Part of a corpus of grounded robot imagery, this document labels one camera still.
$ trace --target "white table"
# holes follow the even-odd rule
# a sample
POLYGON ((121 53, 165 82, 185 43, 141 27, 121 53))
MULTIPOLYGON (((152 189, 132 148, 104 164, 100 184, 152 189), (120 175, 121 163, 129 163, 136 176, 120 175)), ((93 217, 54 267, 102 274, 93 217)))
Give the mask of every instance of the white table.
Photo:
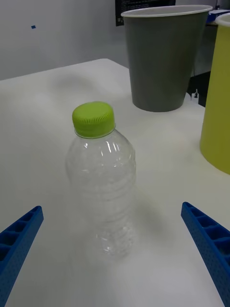
POLYGON ((180 217, 188 201, 230 229, 230 176, 199 151, 204 110, 136 108, 128 69, 107 59, 1 81, 0 231, 37 205, 45 217, 6 306, 222 306, 180 217), (113 106, 137 156, 140 243, 108 268, 84 258, 64 167, 71 113, 94 100, 113 106))

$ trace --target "empty plastic bottle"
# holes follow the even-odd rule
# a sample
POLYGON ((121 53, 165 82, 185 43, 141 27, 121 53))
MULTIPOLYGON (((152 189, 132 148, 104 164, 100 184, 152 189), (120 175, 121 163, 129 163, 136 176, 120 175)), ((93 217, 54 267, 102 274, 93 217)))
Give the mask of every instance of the empty plastic bottle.
POLYGON ((90 102, 73 111, 77 137, 66 159, 76 206, 93 227, 98 250, 125 255, 133 243, 129 221, 136 179, 135 151, 115 129, 112 107, 90 102))

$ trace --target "yellow plastic cup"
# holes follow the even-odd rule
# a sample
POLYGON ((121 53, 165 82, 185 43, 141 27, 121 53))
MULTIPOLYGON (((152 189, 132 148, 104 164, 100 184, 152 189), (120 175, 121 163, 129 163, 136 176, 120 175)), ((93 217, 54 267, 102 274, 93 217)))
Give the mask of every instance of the yellow plastic cup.
POLYGON ((230 174, 230 14, 218 17, 216 22, 218 32, 200 150, 213 166, 230 174))

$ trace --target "gray plastic cup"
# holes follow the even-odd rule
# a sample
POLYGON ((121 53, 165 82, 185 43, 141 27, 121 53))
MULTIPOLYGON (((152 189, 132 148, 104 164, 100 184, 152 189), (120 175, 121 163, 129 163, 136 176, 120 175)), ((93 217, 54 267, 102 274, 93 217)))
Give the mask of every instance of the gray plastic cup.
POLYGON ((184 101, 208 5, 180 5, 122 13, 133 103, 152 112, 184 101))

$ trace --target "green bottle cap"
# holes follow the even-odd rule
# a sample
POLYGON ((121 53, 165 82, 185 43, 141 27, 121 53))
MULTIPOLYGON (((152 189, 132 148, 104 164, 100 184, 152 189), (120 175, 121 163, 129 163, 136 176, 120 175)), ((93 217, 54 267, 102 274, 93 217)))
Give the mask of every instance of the green bottle cap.
POLYGON ((87 139, 97 139, 115 129, 113 108, 106 102, 94 101, 78 106, 72 115, 76 133, 87 139))

